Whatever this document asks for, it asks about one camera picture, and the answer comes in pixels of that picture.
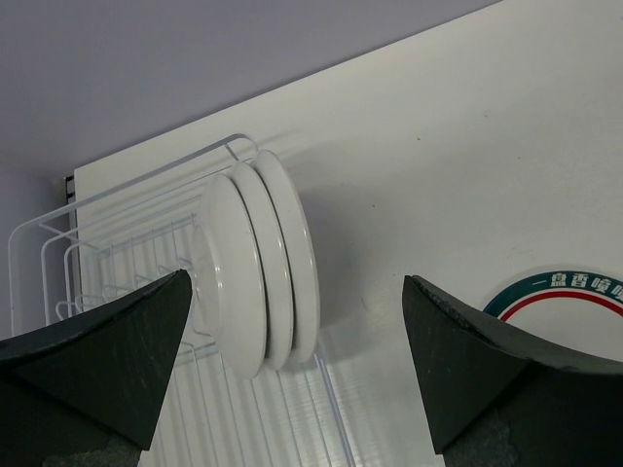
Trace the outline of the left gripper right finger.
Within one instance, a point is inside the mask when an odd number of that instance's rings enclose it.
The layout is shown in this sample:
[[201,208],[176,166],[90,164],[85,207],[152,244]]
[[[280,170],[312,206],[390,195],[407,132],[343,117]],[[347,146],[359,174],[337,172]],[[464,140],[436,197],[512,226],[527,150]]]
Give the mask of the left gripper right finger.
[[619,466],[622,365],[531,335],[406,276],[428,429],[448,466]]

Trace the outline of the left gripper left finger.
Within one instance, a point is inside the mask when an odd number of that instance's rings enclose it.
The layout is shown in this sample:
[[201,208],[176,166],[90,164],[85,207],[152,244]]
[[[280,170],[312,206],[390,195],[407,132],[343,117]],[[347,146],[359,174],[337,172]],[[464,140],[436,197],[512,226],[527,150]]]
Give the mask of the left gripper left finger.
[[137,465],[152,445],[191,300],[180,269],[3,340],[2,465]]

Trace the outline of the teal rim plate steam logo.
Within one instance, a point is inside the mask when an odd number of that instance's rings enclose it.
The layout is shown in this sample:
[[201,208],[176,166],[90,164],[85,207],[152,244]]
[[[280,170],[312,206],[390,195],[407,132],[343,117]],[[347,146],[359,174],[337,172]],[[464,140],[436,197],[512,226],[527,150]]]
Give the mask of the teal rim plate steam logo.
[[238,162],[231,178],[241,194],[258,244],[268,313],[265,362],[273,370],[287,362],[294,336],[294,302],[285,243],[275,208],[258,173]]

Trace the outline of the orange sunburst plate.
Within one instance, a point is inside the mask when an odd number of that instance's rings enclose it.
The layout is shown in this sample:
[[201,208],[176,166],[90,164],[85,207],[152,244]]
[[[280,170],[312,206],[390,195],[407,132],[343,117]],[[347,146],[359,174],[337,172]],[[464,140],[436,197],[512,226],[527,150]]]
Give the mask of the orange sunburst plate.
[[279,158],[262,150],[252,166],[273,203],[285,243],[294,293],[294,358],[309,361],[320,325],[320,293],[312,237],[298,192]]

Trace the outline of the hao shi plate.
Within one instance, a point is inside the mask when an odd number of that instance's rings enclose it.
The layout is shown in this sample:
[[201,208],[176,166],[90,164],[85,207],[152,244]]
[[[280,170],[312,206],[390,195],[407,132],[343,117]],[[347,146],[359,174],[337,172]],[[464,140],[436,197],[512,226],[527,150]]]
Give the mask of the hao shi plate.
[[264,279],[247,210],[226,175],[202,193],[191,254],[202,328],[239,376],[255,377],[267,342]]

